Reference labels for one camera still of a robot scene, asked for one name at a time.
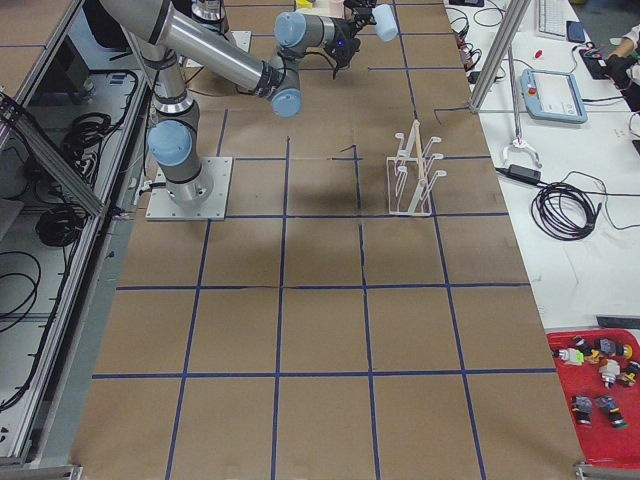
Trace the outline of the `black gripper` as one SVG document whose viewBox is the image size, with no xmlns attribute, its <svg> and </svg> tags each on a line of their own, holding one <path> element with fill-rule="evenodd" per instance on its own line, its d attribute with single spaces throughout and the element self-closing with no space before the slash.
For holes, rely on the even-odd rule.
<svg viewBox="0 0 640 480">
<path fill-rule="evenodd" d="M 360 28 L 375 25 L 376 20 L 371 14 L 373 3 L 369 0 L 349 0 L 352 11 L 350 19 L 335 19 L 335 61 L 350 63 L 359 51 L 360 40 L 356 38 Z"/>
</svg>

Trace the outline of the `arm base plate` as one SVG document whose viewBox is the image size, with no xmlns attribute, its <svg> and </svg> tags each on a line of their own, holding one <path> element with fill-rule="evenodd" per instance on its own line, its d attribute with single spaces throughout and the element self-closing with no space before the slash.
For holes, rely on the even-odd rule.
<svg viewBox="0 0 640 480">
<path fill-rule="evenodd" d="M 229 41 L 245 52 L 250 51 L 251 36 L 250 31 L 230 30 L 227 33 Z"/>
<path fill-rule="evenodd" d="M 232 177 L 232 157 L 201 157 L 201 171 L 189 183 L 176 184 L 158 168 L 156 182 L 146 210 L 151 221 L 223 221 Z"/>
</svg>

